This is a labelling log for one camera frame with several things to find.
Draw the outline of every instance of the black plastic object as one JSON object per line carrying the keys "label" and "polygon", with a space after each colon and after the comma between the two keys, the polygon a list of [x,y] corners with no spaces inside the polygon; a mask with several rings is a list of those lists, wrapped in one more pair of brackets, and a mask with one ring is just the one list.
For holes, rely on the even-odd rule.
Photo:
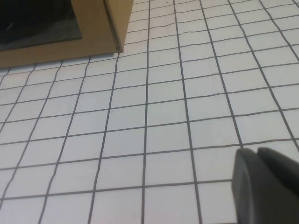
{"label": "black plastic object", "polygon": [[239,149],[232,190],[239,224],[298,224],[296,162],[266,148]]}

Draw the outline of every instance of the cardboard box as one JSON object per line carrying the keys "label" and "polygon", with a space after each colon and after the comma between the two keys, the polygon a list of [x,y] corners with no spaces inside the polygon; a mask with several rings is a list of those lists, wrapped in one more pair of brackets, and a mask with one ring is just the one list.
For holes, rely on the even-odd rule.
{"label": "cardboard box", "polygon": [[123,52],[133,0],[71,0],[82,39],[0,51],[0,68]]}

